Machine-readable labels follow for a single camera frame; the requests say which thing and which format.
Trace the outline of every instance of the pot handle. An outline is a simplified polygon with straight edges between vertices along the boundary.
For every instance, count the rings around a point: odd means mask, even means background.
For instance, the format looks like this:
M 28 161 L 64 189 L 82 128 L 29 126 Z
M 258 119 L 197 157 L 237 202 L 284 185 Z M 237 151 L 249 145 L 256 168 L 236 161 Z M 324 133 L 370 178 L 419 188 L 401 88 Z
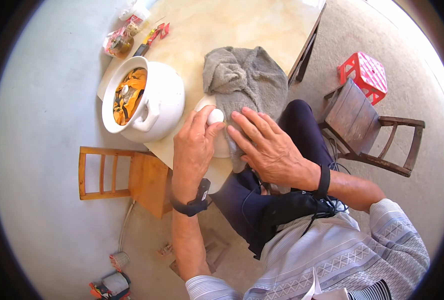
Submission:
M 147 100 L 147 109 L 148 114 L 144 121 L 142 121 L 142 116 L 138 117 L 134 122 L 135 129 L 147 132 L 149 131 L 157 121 L 160 115 L 159 111 L 159 103 L 155 100 L 148 99 Z

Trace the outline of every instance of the black bag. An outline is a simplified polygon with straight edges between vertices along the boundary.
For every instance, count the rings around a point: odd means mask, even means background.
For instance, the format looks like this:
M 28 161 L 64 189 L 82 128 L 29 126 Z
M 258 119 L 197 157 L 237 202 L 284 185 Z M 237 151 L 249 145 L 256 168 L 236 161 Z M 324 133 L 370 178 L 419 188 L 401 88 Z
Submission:
M 258 245 L 249 245 L 249 250 L 255 254 L 254 258 L 261 259 L 264 245 L 277 234 L 277 226 L 312 215 L 312 220 L 302 234 L 304 235 L 315 219 L 333 217 L 335 207 L 329 205 L 327 201 L 328 198 L 317 200 L 311 192 L 304 190 L 291 191 L 272 200 L 260 218 L 258 229 L 262 242 Z

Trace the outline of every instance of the man's right hand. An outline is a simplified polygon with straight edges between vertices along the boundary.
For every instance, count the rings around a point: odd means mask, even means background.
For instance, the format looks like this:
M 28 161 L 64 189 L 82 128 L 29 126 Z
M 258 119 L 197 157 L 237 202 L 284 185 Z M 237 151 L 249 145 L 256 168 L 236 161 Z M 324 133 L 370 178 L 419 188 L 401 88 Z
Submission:
M 229 126 L 229 135 L 246 153 L 240 159 L 257 171 L 264 182 L 305 191 L 318 189 L 321 167 L 303 158 L 290 136 L 271 117 L 248 107 L 242 108 L 242 114 L 233 111 L 231 117 L 256 144 Z

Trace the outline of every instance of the striped shirt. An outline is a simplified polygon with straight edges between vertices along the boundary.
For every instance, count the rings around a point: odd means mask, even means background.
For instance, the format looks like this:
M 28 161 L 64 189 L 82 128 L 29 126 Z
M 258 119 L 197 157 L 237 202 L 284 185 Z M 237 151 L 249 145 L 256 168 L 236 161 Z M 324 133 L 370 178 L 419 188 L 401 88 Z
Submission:
M 310 219 L 305 216 L 278 228 L 262 250 L 263 275 L 245 294 L 222 279 L 201 275 L 185 283 L 190 299 L 301 299 L 314 274 L 323 292 L 346 288 L 351 299 L 370 299 L 361 295 L 383 282 L 392 299 L 407 299 L 429 268 L 422 239 L 389 199 L 370 206 L 371 236 L 360 232 L 357 221 L 344 212 L 315 219 L 301 237 Z

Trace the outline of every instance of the knee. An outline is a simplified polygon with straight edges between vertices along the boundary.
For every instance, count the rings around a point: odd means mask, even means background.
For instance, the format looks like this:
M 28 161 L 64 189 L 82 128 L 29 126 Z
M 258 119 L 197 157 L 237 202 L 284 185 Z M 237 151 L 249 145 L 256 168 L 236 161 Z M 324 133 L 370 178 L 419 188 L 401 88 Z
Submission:
M 297 114 L 300 113 L 310 113 L 312 114 L 312 109 L 310 108 L 309 104 L 307 104 L 306 101 L 301 99 L 295 99 L 289 102 L 287 105 L 286 110 L 291 112 L 297 112 Z

